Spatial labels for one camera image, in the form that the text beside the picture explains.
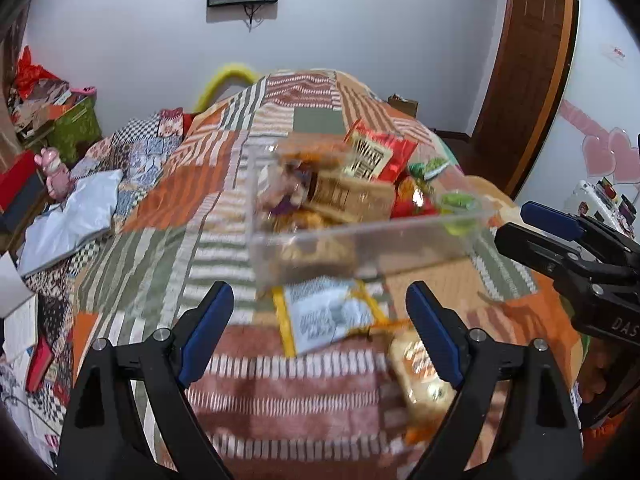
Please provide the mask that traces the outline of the toast bread slice pack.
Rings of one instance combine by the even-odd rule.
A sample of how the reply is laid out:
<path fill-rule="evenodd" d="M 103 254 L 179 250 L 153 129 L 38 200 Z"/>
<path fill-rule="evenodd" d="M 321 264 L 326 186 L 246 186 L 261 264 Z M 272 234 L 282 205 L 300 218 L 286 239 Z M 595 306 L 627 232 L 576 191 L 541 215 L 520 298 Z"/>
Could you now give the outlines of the toast bread slice pack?
<path fill-rule="evenodd" d="M 456 390 L 439 377 L 413 328 L 395 333 L 388 357 L 408 411 L 405 442 L 414 445 L 431 441 L 454 402 Z"/>

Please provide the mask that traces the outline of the red instant noodle snack bag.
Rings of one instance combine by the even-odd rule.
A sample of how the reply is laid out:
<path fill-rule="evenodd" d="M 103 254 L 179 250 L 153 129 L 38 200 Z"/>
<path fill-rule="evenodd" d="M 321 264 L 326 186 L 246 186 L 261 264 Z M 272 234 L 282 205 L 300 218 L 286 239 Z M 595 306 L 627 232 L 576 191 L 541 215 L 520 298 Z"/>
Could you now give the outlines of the red instant noodle snack bag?
<path fill-rule="evenodd" d="M 416 141 L 403 136 L 372 130 L 362 119 L 349 128 L 345 143 L 352 149 L 352 156 L 343 168 L 344 174 L 388 183 L 399 179 L 418 147 Z"/>

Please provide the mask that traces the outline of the brown cookie snack bag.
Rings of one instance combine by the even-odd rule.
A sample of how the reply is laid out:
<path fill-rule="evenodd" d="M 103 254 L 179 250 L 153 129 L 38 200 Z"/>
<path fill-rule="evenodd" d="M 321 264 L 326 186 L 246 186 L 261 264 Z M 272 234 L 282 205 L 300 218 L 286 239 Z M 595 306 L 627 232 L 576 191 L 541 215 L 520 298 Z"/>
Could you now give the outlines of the brown cookie snack bag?
<path fill-rule="evenodd" d="M 338 223 L 390 220 L 396 200 L 391 183 L 319 171 L 311 179 L 304 206 Z"/>

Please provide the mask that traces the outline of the orange fried snack bag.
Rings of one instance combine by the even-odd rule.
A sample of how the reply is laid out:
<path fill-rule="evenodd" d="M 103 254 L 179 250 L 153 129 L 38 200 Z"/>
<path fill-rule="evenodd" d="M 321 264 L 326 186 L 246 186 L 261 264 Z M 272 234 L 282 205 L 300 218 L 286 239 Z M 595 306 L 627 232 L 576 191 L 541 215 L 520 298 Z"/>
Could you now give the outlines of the orange fried snack bag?
<path fill-rule="evenodd" d="M 292 133 L 273 153 L 284 164 L 313 170 L 340 168 L 352 158 L 352 148 L 342 138 L 320 133 Z"/>

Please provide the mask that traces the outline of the green jelly cup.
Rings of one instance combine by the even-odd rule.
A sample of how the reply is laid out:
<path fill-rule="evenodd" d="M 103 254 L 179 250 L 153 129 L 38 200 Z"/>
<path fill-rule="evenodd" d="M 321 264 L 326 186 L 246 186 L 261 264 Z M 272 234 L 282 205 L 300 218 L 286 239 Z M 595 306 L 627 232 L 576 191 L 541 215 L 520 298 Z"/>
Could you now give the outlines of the green jelly cup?
<path fill-rule="evenodd" d="M 436 200 L 437 210 L 441 216 L 463 216 L 462 220 L 452 220 L 444 223 L 444 228 L 452 236 L 465 236 L 477 229 L 477 220 L 471 219 L 470 214 L 478 214 L 483 210 L 480 200 L 473 194 L 459 190 L 442 193 Z"/>

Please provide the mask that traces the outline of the white open book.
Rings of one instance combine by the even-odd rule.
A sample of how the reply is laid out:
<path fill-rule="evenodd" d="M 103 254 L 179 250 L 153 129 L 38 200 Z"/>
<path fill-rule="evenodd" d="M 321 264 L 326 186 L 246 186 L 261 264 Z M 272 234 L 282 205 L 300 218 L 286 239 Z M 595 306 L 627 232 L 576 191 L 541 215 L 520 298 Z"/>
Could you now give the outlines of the white open book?
<path fill-rule="evenodd" d="M 38 341 L 38 296 L 17 274 L 11 255 L 1 257 L 1 321 L 3 352 L 13 362 Z"/>

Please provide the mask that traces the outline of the wooden door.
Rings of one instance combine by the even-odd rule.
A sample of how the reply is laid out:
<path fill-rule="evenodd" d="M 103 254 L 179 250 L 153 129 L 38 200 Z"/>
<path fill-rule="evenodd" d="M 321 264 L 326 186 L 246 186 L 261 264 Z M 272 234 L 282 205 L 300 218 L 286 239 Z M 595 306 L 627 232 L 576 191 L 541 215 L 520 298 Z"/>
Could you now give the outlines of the wooden door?
<path fill-rule="evenodd" d="M 578 0 L 506 0 L 500 42 L 472 134 L 474 174 L 515 197 L 558 110 Z"/>

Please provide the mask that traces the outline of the light blue pillow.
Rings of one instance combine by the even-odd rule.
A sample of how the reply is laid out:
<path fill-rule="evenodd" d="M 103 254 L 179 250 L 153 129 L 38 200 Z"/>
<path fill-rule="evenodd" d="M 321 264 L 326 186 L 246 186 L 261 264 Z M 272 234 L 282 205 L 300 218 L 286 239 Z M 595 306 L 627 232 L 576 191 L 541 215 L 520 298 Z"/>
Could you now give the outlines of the light blue pillow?
<path fill-rule="evenodd" d="M 109 231 L 121 180 L 122 170 L 81 178 L 62 205 L 35 218 L 25 233 L 18 274 L 27 278 L 50 268 Z"/>

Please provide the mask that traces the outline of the white yellow snack bag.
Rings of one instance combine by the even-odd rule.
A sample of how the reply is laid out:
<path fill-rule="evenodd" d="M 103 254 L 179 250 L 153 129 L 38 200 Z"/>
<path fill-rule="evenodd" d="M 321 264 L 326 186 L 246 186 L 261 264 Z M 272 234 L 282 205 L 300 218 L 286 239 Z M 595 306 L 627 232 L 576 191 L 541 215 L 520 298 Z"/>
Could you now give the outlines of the white yellow snack bag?
<path fill-rule="evenodd" d="M 320 276 L 273 287 L 271 297 L 288 358 L 394 325 L 358 280 Z"/>

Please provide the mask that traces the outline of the cardboard box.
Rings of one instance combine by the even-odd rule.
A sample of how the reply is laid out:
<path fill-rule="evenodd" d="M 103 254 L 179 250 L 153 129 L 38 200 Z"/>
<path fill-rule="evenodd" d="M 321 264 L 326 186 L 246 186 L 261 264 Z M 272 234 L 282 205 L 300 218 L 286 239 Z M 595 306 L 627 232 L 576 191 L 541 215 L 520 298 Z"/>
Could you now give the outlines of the cardboard box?
<path fill-rule="evenodd" d="M 398 110 L 398 112 L 412 118 L 416 118 L 418 114 L 418 101 L 405 99 L 402 96 L 398 96 L 398 94 L 393 94 L 387 98 L 387 103 L 390 107 L 393 107 L 394 110 Z"/>

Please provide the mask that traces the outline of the pink plush toy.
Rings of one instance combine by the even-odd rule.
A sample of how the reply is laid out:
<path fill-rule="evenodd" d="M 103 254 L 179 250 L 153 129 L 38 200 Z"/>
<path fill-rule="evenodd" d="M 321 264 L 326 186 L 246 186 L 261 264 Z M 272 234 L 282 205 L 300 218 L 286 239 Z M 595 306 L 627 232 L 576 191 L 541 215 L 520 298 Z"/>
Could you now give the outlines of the pink plush toy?
<path fill-rule="evenodd" d="M 62 161 L 60 152 L 56 148 L 42 148 L 34 159 L 46 179 L 47 191 L 52 200 L 64 202 L 73 192 L 75 182 L 70 177 L 70 170 Z"/>

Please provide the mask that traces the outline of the red flat box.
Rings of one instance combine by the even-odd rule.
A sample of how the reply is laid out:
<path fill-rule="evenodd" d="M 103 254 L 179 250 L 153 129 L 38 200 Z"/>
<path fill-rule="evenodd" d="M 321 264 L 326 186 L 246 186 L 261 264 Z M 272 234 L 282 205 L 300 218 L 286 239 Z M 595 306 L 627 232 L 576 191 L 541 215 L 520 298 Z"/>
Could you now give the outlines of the red flat box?
<path fill-rule="evenodd" d="M 0 209 L 6 212 L 18 192 L 24 188 L 28 179 L 37 173 L 35 154 L 24 151 L 14 160 L 11 168 L 2 172 L 0 178 Z"/>

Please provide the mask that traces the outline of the clear plastic storage box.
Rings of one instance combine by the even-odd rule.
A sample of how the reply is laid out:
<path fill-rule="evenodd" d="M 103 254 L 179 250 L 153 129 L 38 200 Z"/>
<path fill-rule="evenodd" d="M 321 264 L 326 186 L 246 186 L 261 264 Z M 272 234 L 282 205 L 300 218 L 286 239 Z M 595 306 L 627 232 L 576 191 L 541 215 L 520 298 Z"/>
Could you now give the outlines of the clear plastic storage box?
<path fill-rule="evenodd" d="M 483 210 L 470 214 L 477 220 L 477 229 L 465 236 L 446 231 L 445 222 L 463 219 L 449 214 L 278 234 L 269 229 L 266 216 L 258 211 L 265 171 L 277 166 L 274 148 L 252 146 L 247 151 L 246 244 L 256 288 L 261 292 L 322 275 L 378 278 L 460 259 L 472 252 L 491 216 L 488 201 L 475 196 Z"/>

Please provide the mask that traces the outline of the green storage box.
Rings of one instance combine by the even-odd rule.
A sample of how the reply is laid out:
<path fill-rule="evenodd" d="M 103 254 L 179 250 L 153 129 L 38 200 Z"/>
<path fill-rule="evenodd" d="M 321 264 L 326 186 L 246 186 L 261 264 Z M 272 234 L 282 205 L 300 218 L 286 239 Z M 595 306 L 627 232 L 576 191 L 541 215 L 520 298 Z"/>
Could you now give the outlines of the green storage box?
<path fill-rule="evenodd" d="M 88 149 L 102 138 L 102 130 L 96 118 L 93 96 L 77 102 L 60 118 L 55 119 L 47 142 L 58 150 L 62 162 L 73 167 Z"/>

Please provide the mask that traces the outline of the red paper bag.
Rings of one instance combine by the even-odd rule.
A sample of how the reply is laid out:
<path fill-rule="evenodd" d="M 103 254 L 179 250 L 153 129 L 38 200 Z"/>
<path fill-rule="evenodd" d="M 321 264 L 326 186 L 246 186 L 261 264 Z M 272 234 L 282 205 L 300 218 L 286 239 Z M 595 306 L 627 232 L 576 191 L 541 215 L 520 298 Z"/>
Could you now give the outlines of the red paper bag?
<path fill-rule="evenodd" d="M 24 47 L 17 61 L 14 88 L 23 101 L 35 96 L 48 84 L 57 84 L 61 79 L 32 60 L 32 50 Z"/>

